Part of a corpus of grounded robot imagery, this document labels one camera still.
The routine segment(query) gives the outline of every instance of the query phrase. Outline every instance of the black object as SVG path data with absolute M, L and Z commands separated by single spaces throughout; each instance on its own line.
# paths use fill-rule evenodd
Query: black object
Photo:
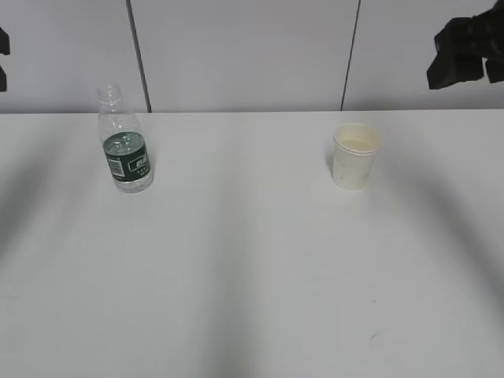
M 0 28 L 0 54 L 10 54 L 9 35 Z M 6 72 L 0 67 L 0 92 L 7 91 L 7 75 Z
M 434 38 L 437 55 L 427 71 L 430 89 L 484 77 L 504 81 L 504 0 L 475 17 L 454 18 Z

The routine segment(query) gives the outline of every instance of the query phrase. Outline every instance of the paper cup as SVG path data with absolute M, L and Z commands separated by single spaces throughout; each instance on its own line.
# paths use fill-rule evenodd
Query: paper cup
M 350 191 L 364 187 L 381 146 L 380 135 L 366 124 L 345 124 L 334 134 L 334 141 L 332 179 Z

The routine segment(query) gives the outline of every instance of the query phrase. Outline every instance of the wall seam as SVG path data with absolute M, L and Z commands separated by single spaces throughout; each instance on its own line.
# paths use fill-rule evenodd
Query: wall seam
M 357 34 L 357 25 L 359 22 L 360 12 L 361 12 L 361 0 L 358 0 L 357 12 L 355 13 L 354 34 L 352 35 L 352 42 L 350 44 L 350 55 L 348 56 L 348 66 L 346 67 L 345 85 L 343 87 L 343 96 L 341 97 L 341 106 L 339 107 L 340 112 L 343 111 L 343 107 L 345 106 L 345 96 L 347 95 L 348 77 L 350 75 L 350 66 L 352 64 L 352 56 L 354 54 L 355 35 Z
M 140 79 L 142 80 L 143 96 L 147 107 L 147 112 L 152 113 L 152 106 L 150 105 L 149 88 L 145 77 L 145 70 L 143 69 L 142 53 L 140 52 L 139 37 L 136 32 L 135 17 L 133 15 L 132 0 L 126 0 L 126 7 L 128 8 L 129 25 L 132 30 L 133 44 L 135 45 L 136 61 L 139 65 Z

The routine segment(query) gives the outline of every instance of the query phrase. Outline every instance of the white table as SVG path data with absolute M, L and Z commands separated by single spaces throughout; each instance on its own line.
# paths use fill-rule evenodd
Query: white table
M 0 376 L 502 377 L 504 111 L 0 116 Z M 386 145 L 329 172 L 338 124 Z

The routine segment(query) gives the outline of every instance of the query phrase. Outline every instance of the plastic water bottle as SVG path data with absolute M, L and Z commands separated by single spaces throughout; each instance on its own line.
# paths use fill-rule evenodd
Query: plastic water bottle
M 98 90 L 98 133 L 113 181 L 120 191 L 137 193 L 154 178 L 138 118 L 126 109 L 116 84 Z

